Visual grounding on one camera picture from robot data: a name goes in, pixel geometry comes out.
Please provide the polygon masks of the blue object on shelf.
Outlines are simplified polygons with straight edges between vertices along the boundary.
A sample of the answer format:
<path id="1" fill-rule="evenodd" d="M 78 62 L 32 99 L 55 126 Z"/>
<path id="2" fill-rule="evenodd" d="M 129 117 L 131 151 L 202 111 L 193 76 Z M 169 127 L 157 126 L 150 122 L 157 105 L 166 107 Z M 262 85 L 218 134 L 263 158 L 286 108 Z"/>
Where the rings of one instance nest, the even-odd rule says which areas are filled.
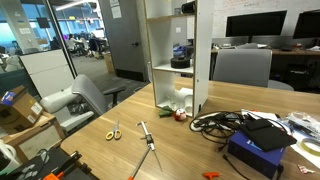
<path id="1" fill-rule="evenodd" d="M 177 46 L 173 48 L 173 56 L 174 57 L 184 57 L 186 54 L 185 46 Z"/>

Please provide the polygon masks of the black cylinder on top shelf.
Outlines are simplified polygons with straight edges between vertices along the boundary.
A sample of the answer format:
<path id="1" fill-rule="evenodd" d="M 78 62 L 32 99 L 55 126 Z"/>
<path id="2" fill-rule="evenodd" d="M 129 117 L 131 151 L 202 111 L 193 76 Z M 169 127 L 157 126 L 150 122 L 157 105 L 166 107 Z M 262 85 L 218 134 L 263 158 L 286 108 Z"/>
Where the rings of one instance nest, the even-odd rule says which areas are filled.
<path id="1" fill-rule="evenodd" d="M 183 13 L 194 13 L 196 9 L 195 2 L 188 2 L 181 6 L 181 10 Z"/>

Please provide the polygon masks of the metal digital caliper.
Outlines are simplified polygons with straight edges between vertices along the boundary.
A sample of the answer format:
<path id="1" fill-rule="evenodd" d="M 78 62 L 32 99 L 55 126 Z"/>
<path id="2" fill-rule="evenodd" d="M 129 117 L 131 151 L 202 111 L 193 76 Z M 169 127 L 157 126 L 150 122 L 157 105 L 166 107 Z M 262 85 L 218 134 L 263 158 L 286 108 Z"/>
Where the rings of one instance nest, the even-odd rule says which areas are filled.
<path id="1" fill-rule="evenodd" d="M 143 132 L 145 134 L 144 139 L 146 140 L 147 148 L 150 147 L 151 148 L 150 151 L 152 151 L 154 155 L 156 155 L 154 140 L 153 140 L 152 134 L 147 130 L 146 123 L 144 121 L 141 121 L 138 123 L 138 125 L 142 126 Z"/>

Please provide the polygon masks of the grey white office chair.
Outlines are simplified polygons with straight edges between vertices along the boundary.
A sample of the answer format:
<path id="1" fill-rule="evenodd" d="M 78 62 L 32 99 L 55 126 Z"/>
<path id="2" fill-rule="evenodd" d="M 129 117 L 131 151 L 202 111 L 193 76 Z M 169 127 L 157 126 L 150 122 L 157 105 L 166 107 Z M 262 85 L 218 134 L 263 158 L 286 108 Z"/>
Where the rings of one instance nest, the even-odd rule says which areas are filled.
<path id="1" fill-rule="evenodd" d="M 80 74 L 70 87 L 42 98 L 40 103 L 57 118 L 62 130 L 70 133 L 88 119 L 115 107 L 118 94 L 124 90 L 120 86 L 100 91 L 86 75 Z"/>

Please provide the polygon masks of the grey office chair back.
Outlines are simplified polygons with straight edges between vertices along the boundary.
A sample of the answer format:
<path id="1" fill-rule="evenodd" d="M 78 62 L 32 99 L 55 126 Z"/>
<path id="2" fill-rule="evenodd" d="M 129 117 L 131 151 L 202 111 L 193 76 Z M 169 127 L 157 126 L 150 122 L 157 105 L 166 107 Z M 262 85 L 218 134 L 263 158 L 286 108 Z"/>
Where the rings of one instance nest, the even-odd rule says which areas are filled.
<path id="1" fill-rule="evenodd" d="M 214 81 L 293 91 L 286 83 L 270 80 L 269 49 L 222 49 L 217 53 Z"/>

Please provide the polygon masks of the black pouch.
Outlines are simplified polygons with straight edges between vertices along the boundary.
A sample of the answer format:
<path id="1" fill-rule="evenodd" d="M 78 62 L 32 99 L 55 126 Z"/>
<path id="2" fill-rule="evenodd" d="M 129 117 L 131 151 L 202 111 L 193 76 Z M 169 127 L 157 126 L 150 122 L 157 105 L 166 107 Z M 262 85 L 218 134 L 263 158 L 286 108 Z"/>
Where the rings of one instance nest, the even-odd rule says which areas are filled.
<path id="1" fill-rule="evenodd" d="M 297 142 L 294 137 L 275 127 L 268 120 L 246 121 L 240 126 L 240 130 L 264 152 L 287 147 Z"/>

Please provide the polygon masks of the blue cardboard box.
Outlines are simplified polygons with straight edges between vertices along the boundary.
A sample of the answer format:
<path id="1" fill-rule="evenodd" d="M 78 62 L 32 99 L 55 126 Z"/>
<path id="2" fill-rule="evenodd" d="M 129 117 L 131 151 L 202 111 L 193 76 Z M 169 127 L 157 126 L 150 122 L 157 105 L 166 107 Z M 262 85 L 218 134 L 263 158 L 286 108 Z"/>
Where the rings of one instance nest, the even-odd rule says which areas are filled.
<path id="1" fill-rule="evenodd" d="M 228 153 L 235 156 L 269 180 L 279 179 L 284 171 L 281 164 L 285 149 L 264 152 L 243 132 L 237 131 L 229 140 Z"/>

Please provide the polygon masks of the left black computer monitor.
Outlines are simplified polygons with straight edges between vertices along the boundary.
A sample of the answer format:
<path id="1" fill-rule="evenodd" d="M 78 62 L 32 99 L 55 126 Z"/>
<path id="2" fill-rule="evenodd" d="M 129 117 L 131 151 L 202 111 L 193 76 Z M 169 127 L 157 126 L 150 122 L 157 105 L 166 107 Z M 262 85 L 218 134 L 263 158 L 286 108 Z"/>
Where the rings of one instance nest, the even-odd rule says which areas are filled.
<path id="1" fill-rule="evenodd" d="M 273 11 L 256 14 L 229 16 L 226 23 L 226 36 L 247 36 L 252 42 L 253 36 L 280 35 L 287 11 Z"/>

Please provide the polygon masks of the black orange tool case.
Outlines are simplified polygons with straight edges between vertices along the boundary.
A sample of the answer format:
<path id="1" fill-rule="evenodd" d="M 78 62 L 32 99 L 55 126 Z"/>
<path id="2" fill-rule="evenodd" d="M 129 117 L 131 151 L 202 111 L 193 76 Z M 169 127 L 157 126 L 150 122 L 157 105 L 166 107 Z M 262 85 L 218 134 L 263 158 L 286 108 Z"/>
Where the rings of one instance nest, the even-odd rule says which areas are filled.
<path id="1" fill-rule="evenodd" d="M 87 164 L 80 162 L 81 157 L 78 151 L 67 154 L 61 148 L 41 149 L 1 180 L 99 180 Z"/>

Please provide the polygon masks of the brown cardboard box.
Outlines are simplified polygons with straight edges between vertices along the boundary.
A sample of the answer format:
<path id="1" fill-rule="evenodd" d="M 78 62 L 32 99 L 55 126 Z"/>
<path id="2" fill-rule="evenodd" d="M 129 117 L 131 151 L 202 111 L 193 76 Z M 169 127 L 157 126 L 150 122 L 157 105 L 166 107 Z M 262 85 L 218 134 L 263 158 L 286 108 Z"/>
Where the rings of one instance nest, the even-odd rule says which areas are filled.
<path id="1" fill-rule="evenodd" d="M 7 91 L 0 102 L 0 127 L 15 134 L 32 127 L 43 112 L 40 103 L 20 85 Z"/>

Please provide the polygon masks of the clear plastic bag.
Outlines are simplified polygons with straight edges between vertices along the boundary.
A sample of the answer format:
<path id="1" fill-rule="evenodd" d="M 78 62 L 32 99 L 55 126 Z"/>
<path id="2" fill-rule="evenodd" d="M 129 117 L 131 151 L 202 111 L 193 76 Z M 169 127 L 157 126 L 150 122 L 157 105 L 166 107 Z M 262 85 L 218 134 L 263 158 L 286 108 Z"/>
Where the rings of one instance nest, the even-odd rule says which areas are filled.
<path id="1" fill-rule="evenodd" d="M 305 112 L 291 112 L 286 117 L 290 125 L 296 125 L 309 136 L 320 138 L 320 122 Z"/>

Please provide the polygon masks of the yellow tape roll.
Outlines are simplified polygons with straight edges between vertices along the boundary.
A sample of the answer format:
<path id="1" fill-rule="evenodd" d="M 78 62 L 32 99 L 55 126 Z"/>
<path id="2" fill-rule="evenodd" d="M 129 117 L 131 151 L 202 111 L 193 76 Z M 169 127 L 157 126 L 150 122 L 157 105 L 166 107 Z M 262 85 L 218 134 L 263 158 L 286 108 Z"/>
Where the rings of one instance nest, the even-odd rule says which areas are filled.
<path id="1" fill-rule="evenodd" d="M 301 143 L 300 143 L 301 147 L 303 150 L 305 150 L 306 152 L 314 155 L 314 156 L 320 156 L 320 142 L 318 140 L 315 139 L 311 139 L 311 138 L 304 138 Z"/>

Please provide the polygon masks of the right black computer monitor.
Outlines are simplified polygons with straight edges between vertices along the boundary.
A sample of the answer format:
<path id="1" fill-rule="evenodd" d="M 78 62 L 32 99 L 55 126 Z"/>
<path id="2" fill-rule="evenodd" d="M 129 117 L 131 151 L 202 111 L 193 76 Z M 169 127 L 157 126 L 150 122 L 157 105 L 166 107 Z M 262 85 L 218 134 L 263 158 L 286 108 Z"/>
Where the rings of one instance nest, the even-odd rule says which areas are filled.
<path id="1" fill-rule="evenodd" d="M 320 37 L 320 12 L 303 12 L 299 14 L 293 38 Z"/>

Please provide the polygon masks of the yellow handled scissors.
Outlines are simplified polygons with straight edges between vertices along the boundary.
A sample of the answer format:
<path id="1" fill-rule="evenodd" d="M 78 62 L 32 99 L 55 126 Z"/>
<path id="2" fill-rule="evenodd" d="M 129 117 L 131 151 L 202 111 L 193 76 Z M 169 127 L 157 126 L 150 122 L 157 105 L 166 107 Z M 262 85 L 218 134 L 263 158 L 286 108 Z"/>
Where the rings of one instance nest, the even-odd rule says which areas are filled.
<path id="1" fill-rule="evenodd" d="M 121 137 L 122 137 L 122 132 L 119 130 L 119 121 L 116 120 L 114 128 L 106 134 L 105 138 L 107 140 L 111 140 L 111 139 L 119 140 Z"/>

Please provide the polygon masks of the orange handled long tool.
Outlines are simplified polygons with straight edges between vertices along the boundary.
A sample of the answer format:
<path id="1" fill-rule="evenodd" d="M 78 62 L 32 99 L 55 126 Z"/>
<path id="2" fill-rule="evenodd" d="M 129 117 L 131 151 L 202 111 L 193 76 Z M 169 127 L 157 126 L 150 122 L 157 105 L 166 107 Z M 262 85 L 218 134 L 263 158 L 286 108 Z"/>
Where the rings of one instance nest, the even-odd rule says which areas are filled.
<path id="1" fill-rule="evenodd" d="M 137 173 L 139 172 L 142 164 L 144 163 L 144 160 L 146 159 L 149 151 L 151 150 L 151 148 L 147 148 L 146 151 L 144 152 L 144 154 L 142 155 L 141 159 L 139 160 L 137 166 L 135 167 L 135 169 L 133 170 L 132 174 L 128 177 L 128 180 L 134 180 Z"/>

